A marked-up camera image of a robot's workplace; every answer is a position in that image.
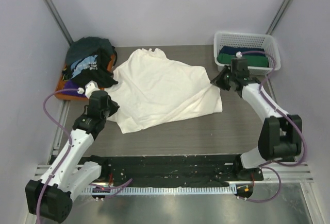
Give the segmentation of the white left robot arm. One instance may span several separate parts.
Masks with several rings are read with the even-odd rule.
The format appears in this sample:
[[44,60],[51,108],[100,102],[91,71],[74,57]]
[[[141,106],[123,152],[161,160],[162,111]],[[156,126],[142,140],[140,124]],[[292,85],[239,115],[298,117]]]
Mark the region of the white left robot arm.
[[72,131],[64,132],[68,141],[60,154],[39,180],[30,180],[26,187],[28,210],[37,218],[58,223],[66,220],[77,196],[94,180],[105,182],[110,175],[108,167],[93,161],[74,171],[85,151],[104,129],[107,118],[115,114],[119,105],[106,91],[96,90],[89,97],[83,114],[78,117]]

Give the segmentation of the white t shirt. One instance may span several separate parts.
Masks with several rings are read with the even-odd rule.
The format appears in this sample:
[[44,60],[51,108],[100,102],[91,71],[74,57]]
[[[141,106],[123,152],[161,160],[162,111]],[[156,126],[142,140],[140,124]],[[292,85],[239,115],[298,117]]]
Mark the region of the white t shirt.
[[120,107],[108,121],[123,134],[223,111],[206,69],[170,60],[161,49],[137,49],[113,73],[118,84],[106,91]]

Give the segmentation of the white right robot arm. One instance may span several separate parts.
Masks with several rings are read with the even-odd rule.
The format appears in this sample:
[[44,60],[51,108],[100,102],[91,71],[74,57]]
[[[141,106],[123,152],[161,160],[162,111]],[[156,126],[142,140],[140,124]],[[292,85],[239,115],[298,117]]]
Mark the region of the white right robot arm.
[[282,109],[264,91],[261,82],[250,77],[247,59],[233,58],[231,64],[225,66],[211,84],[226,91],[233,89],[263,122],[257,146],[235,160],[235,178],[245,180],[251,175],[251,169],[301,154],[302,119]]

